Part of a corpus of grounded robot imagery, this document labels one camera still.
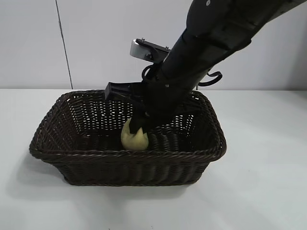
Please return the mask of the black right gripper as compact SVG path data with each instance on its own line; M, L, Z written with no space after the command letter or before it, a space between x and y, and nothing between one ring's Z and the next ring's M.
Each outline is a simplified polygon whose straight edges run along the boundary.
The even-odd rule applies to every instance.
M140 128L147 133L154 124L169 120L209 70L209 62L201 56L146 54L143 59L151 65L143 69L142 81L110 82L105 90L106 100L133 105L131 134L136 134Z

